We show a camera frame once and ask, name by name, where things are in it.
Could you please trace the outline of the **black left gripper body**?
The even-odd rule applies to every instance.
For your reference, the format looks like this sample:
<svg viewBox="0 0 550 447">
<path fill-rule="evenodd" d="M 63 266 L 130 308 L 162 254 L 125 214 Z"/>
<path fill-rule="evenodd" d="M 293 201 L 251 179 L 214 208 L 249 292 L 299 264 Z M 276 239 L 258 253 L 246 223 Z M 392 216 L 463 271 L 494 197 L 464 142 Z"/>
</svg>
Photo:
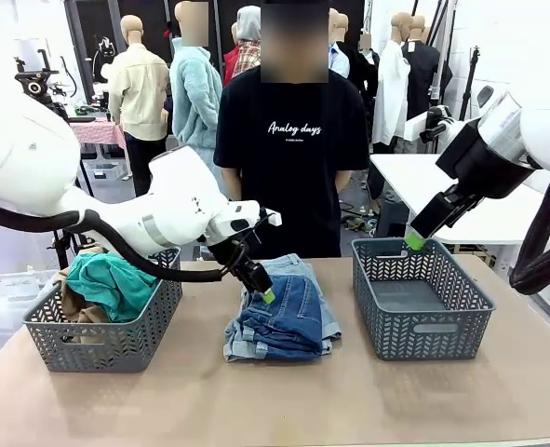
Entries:
<svg viewBox="0 0 550 447">
<path fill-rule="evenodd" d="M 253 280 L 256 263 L 249 257 L 249 247 L 245 240 L 234 237 L 208 246 L 208 251 L 221 267 L 208 271 L 207 280 L 221 280 L 227 274 L 239 280 Z"/>
</svg>

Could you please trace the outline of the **person in black jacket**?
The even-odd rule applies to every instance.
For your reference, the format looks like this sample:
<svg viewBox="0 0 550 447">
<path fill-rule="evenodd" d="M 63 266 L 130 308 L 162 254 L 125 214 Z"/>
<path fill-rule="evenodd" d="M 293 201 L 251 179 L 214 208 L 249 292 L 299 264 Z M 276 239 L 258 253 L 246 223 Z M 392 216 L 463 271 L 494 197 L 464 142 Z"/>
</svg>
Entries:
<svg viewBox="0 0 550 447">
<path fill-rule="evenodd" d="M 349 60 L 348 79 L 358 89 L 365 106 L 368 139 L 371 142 L 380 56 L 371 48 L 361 50 L 354 44 L 344 44 L 342 50 Z"/>
</svg>

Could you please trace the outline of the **teal top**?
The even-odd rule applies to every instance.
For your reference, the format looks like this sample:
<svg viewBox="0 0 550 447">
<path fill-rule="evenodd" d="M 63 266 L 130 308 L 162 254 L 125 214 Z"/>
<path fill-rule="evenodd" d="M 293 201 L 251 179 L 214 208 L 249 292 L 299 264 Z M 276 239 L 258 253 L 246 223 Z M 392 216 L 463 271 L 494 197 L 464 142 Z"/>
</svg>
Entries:
<svg viewBox="0 0 550 447">
<path fill-rule="evenodd" d="M 66 282 L 72 291 L 98 306 L 110 322 L 125 323 L 140 315 L 159 279 L 108 252 L 77 255 Z"/>
</svg>

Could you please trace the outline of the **mannequin in white shirt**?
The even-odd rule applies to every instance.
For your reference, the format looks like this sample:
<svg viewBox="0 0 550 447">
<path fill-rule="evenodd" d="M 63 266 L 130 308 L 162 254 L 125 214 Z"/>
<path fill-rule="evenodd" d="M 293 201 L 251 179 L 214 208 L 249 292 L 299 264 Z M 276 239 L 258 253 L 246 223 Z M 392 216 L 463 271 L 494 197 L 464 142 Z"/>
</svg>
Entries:
<svg viewBox="0 0 550 447">
<path fill-rule="evenodd" d="M 391 18 L 390 39 L 380 57 L 372 127 L 375 153 L 393 150 L 396 139 L 404 135 L 410 65 L 403 56 L 402 44 L 409 38 L 411 24 L 412 16 L 407 12 Z"/>
</svg>

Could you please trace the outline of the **flat gray floor crate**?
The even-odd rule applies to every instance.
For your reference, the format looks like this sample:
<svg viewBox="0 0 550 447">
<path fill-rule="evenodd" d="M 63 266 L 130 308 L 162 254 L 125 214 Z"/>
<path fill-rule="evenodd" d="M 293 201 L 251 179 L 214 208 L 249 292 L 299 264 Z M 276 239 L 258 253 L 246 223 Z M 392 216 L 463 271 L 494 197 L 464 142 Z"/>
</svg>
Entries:
<svg viewBox="0 0 550 447">
<path fill-rule="evenodd" d="M 125 162 L 101 163 L 98 161 L 85 161 L 84 167 L 87 175 L 95 180 L 115 181 L 121 180 L 127 175 L 127 165 Z"/>
</svg>

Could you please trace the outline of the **beige top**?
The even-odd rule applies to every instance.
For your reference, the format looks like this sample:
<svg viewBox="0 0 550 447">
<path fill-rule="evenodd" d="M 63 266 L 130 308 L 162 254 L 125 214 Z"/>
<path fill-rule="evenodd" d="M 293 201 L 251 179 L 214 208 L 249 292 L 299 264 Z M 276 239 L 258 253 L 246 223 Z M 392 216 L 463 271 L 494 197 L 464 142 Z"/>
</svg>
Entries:
<svg viewBox="0 0 550 447">
<path fill-rule="evenodd" d="M 85 246 L 80 254 L 97 254 L 102 253 L 103 248 L 98 244 L 92 244 Z M 53 278 L 53 283 L 60 283 L 60 301 L 61 310 L 65 317 L 71 322 L 77 323 L 107 323 L 107 319 L 104 311 L 97 305 L 90 303 L 79 293 L 70 289 L 67 284 L 67 276 L 71 271 L 71 268 L 75 266 L 75 259 L 72 265 L 62 269 Z M 97 344 L 99 345 L 102 340 L 99 335 L 74 335 L 73 342 L 79 344 Z"/>
</svg>

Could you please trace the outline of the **large white table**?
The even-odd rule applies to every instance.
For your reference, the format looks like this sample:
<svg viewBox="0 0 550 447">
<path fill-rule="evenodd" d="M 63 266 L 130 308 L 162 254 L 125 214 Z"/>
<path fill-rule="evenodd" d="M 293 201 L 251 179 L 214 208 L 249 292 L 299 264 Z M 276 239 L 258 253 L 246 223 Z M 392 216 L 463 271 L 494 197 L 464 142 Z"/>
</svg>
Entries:
<svg viewBox="0 0 550 447">
<path fill-rule="evenodd" d="M 372 155 L 371 162 L 410 210 L 410 218 L 423 210 L 453 180 L 436 166 L 437 155 Z M 482 245 L 496 256 L 494 271 L 508 275 L 517 250 L 543 200 L 550 174 L 533 173 L 504 199 L 484 199 L 452 227 L 440 229 L 435 238 L 445 244 Z"/>
</svg>

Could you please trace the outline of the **black light stand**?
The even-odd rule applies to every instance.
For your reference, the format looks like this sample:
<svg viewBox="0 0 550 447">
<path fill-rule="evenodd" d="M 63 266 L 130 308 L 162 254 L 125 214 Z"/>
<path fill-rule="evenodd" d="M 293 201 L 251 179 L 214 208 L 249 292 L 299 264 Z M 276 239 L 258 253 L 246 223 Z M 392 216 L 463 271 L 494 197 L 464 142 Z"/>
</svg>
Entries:
<svg viewBox="0 0 550 447">
<path fill-rule="evenodd" d="M 471 53 L 471 58 L 469 62 L 469 72 L 466 79 L 466 85 L 462 96 L 461 109 L 459 112 L 459 119 L 461 121 L 465 120 L 467 109 L 468 109 L 468 106 L 470 105 L 472 86 L 473 86 L 473 81 L 475 77 L 475 71 L 479 60 L 479 56 L 480 56 L 479 46 L 474 46 Z"/>
</svg>

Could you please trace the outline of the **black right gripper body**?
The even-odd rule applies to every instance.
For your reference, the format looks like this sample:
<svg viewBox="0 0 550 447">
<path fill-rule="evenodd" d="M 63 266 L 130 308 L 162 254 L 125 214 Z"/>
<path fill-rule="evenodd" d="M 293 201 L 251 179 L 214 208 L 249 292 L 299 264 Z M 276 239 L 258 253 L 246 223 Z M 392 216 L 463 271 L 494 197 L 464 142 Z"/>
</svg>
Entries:
<svg viewBox="0 0 550 447">
<path fill-rule="evenodd" d="M 437 193 L 412 220 L 420 237 L 427 239 L 444 226 L 452 227 L 485 198 L 507 197 L 534 172 L 492 151 L 479 126 L 478 118 L 465 122 L 436 162 L 456 183 Z"/>
</svg>

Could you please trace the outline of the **mannequin in blue shirt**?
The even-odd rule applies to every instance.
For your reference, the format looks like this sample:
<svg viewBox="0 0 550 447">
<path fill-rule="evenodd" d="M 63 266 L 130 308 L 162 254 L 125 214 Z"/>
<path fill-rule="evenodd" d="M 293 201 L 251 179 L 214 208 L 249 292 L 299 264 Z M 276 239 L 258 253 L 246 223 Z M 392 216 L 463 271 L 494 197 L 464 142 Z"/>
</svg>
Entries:
<svg viewBox="0 0 550 447">
<path fill-rule="evenodd" d="M 350 62 L 339 48 L 337 39 L 341 24 L 341 14 L 331 7 L 329 9 L 329 69 L 347 78 L 350 73 Z"/>
</svg>

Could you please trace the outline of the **mannequin in cream jacket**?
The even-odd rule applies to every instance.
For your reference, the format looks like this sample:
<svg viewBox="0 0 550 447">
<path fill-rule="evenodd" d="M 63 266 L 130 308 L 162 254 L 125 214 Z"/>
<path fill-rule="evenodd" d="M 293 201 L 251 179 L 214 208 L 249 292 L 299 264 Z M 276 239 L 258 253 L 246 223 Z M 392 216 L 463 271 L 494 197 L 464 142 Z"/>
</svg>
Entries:
<svg viewBox="0 0 550 447">
<path fill-rule="evenodd" d="M 150 162 L 166 151 L 168 66 L 142 43 L 139 17 L 124 16 L 120 28 L 127 49 L 112 63 L 109 111 L 125 136 L 135 195 L 143 196 L 151 184 Z"/>
</svg>

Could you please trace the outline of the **person in black t-shirt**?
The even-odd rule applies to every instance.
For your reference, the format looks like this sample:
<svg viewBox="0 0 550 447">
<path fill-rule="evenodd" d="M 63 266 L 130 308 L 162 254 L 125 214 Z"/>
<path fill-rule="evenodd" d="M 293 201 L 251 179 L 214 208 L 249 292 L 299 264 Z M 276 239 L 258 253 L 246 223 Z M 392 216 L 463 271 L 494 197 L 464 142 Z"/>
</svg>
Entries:
<svg viewBox="0 0 550 447">
<path fill-rule="evenodd" d="M 339 194 L 369 163 L 357 88 L 329 68 L 329 0 L 262 0 L 261 62 L 223 90 L 214 162 L 234 200 L 277 211 L 259 259 L 341 253 Z"/>
</svg>

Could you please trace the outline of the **light blue denim shorts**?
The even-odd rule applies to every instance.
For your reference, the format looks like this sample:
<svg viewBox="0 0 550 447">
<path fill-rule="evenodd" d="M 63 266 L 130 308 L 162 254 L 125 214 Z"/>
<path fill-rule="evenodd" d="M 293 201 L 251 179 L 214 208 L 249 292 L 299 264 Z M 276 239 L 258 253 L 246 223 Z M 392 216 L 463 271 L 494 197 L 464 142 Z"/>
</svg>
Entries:
<svg viewBox="0 0 550 447">
<path fill-rule="evenodd" d="M 328 303 L 325 300 L 324 294 L 317 283 L 315 272 L 310 264 L 305 263 L 298 255 L 288 254 L 279 258 L 268 260 L 263 263 L 266 272 L 272 279 L 273 275 L 301 275 L 311 279 L 318 292 L 321 319 L 322 319 L 322 354 L 325 356 L 332 351 L 333 343 L 342 338 L 342 329 L 329 308 Z M 252 292 L 241 292 L 241 305 L 237 316 L 229 322 L 224 332 L 224 346 L 223 356 L 226 361 L 232 362 L 236 360 L 268 360 L 268 359 L 255 359 L 252 357 L 253 350 L 249 347 L 248 342 L 241 340 L 239 325 L 236 322 L 236 318 L 242 309 L 242 306 L 246 303 L 247 296 Z"/>
</svg>

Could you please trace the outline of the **dark blue denim shorts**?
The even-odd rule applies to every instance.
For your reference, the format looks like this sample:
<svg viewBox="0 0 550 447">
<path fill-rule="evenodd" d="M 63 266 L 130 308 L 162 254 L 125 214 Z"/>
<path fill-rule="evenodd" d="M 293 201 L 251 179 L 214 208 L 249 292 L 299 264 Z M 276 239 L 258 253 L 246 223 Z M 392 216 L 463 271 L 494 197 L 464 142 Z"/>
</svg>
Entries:
<svg viewBox="0 0 550 447">
<path fill-rule="evenodd" d="M 272 295 L 247 296 L 236 322 L 255 359 L 308 361 L 322 354 L 322 319 L 314 282 L 301 275 L 273 275 Z"/>
</svg>

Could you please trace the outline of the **mannequin in black shirt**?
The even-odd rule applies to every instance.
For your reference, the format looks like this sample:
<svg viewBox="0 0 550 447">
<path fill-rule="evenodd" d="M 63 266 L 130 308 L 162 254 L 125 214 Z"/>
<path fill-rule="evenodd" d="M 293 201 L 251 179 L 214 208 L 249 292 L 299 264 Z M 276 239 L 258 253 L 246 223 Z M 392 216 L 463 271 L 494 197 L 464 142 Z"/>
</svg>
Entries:
<svg viewBox="0 0 550 447">
<path fill-rule="evenodd" d="M 423 42 L 424 25 L 424 16 L 414 16 L 409 39 L 402 47 L 403 57 L 410 66 L 407 120 L 428 110 L 429 91 L 440 60 L 440 52 Z"/>
</svg>

